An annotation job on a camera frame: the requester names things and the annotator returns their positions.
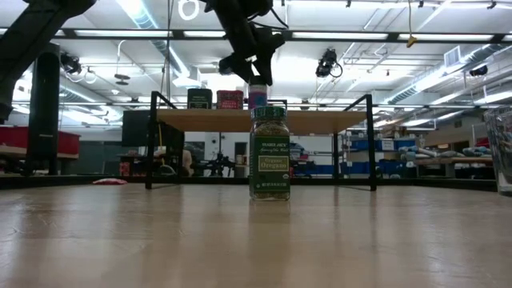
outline black pillar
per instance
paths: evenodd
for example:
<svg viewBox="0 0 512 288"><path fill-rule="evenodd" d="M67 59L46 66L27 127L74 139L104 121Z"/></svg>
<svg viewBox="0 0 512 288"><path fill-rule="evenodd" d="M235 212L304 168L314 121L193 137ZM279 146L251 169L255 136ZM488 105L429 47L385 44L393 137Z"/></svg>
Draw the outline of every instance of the black pillar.
<svg viewBox="0 0 512 288"><path fill-rule="evenodd" d="M338 144L338 132L333 133L333 178L339 178L339 144Z"/></svg>
<svg viewBox="0 0 512 288"><path fill-rule="evenodd" d="M150 119L147 123L147 153L146 153L146 189L153 186L154 134L157 125L158 92L151 92Z"/></svg>
<svg viewBox="0 0 512 288"><path fill-rule="evenodd" d="M49 175L57 175L60 47L48 44L32 73L27 167L32 170L34 162L48 161Z"/></svg>
<svg viewBox="0 0 512 288"><path fill-rule="evenodd" d="M368 134L368 158L370 160L370 191L377 190L377 175L375 173L375 134L374 134L374 104L371 94L366 97L366 133Z"/></svg>

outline person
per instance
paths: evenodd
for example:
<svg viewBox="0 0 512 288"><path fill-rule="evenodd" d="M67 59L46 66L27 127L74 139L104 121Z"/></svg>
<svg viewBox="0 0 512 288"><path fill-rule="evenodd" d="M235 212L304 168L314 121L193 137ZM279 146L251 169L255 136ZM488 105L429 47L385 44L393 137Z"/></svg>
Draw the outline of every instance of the person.
<svg viewBox="0 0 512 288"><path fill-rule="evenodd" d="M158 158L158 160L155 159L155 161L161 161L160 157L165 157L165 155L166 155L166 148L159 147L158 150L156 150L154 152L154 156L156 158ZM183 150L182 173L181 173L182 176L191 177L194 174L194 170L192 168L190 168L191 165L192 165L192 153L188 150Z"/></svg>

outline jar lid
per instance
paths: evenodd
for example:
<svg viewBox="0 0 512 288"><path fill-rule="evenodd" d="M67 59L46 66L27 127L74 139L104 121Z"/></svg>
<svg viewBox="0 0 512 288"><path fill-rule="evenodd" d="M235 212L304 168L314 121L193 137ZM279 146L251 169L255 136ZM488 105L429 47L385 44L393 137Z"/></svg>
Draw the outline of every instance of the jar lid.
<svg viewBox="0 0 512 288"><path fill-rule="evenodd" d="M265 85L266 86L266 82L262 76L255 75L255 76L250 77L249 85Z"/></svg>
<svg viewBox="0 0 512 288"><path fill-rule="evenodd" d="M250 111L250 119L285 119L286 110L282 107L264 106Z"/></svg>

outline purple container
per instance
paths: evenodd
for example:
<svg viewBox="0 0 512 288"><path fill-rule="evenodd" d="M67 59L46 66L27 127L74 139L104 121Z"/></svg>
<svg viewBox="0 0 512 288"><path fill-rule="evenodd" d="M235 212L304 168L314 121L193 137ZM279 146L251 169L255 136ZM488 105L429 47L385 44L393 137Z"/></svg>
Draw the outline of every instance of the purple container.
<svg viewBox="0 0 512 288"><path fill-rule="evenodd" d="M250 78L249 110L264 107L267 104L266 84L261 76Z"/></svg>

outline black robotic arm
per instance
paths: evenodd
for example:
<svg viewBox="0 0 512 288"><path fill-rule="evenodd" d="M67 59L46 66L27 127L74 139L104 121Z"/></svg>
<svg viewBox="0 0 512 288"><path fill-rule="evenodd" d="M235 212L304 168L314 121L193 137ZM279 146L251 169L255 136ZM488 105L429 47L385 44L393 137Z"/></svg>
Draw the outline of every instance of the black robotic arm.
<svg viewBox="0 0 512 288"><path fill-rule="evenodd" d="M281 34L272 34L268 28L255 28L248 18L269 13L272 0L201 0L206 3L205 12L215 11L233 53L220 61L221 74L235 73L246 82L254 75L254 65L266 84L272 85L271 60L277 48L285 41Z"/></svg>
<svg viewBox="0 0 512 288"><path fill-rule="evenodd" d="M62 25L96 0L23 0L28 7L0 38L0 123L12 111L14 86Z"/></svg>

